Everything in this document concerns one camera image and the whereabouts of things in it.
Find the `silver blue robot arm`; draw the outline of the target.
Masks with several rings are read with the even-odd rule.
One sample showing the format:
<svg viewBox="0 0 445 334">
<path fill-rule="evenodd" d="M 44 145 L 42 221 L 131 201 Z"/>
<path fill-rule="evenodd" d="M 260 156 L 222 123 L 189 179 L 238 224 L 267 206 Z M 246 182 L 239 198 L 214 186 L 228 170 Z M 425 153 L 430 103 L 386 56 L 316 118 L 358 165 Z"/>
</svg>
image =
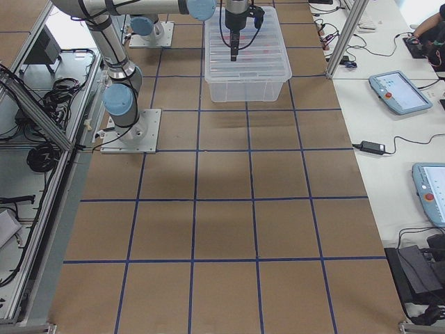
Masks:
<svg viewBox="0 0 445 334">
<path fill-rule="evenodd" d="M 215 1 L 53 1 L 57 9 L 73 19 L 86 23 L 99 48 L 111 85 L 105 90 L 103 103 L 111 116 L 118 138 L 124 143 L 137 143 L 146 136 L 147 128 L 140 119 L 138 94 L 142 72 L 129 58 L 122 39 L 112 23 L 112 16 L 130 15 L 138 35 L 151 35 L 160 14 L 190 15 L 207 21 L 216 10 Z"/>
<path fill-rule="evenodd" d="M 145 46 L 157 46 L 159 40 L 164 36 L 164 28 L 157 15 L 133 15 L 130 27 L 133 34 L 137 35 L 136 40 Z"/>
</svg>

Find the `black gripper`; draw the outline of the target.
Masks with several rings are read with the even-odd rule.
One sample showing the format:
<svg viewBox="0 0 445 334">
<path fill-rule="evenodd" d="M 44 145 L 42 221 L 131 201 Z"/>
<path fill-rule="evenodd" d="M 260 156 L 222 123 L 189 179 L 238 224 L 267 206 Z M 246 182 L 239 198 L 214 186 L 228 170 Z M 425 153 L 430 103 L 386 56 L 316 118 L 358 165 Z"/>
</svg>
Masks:
<svg viewBox="0 0 445 334">
<path fill-rule="evenodd" d="M 248 11 L 248 0 L 226 0 L 225 2 L 225 26 L 230 30 L 230 60 L 235 62 L 239 50 L 239 31 L 246 26 Z"/>
</svg>

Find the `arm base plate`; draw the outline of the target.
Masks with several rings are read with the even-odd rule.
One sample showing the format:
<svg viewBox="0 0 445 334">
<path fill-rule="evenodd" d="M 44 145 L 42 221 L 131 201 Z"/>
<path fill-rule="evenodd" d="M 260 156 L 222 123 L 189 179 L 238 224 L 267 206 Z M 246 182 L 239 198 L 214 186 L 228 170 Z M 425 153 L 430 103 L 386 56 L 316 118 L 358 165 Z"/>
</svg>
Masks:
<svg viewBox="0 0 445 334">
<path fill-rule="evenodd" d="M 160 109 L 143 109 L 139 111 L 138 122 L 127 132 L 116 127 L 112 117 L 108 117 L 108 126 L 113 130 L 106 132 L 102 138 L 104 144 L 100 151 L 104 154 L 154 154 L 157 149 L 159 127 L 161 122 Z"/>
<path fill-rule="evenodd" d="M 141 48 L 170 48 L 174 31 L 174 22 L 157 22 L 151 20 L 138 21 L 136 17 L 131 21 L 133 34 L 129 47 L 133 49 Z"/>
</svg>

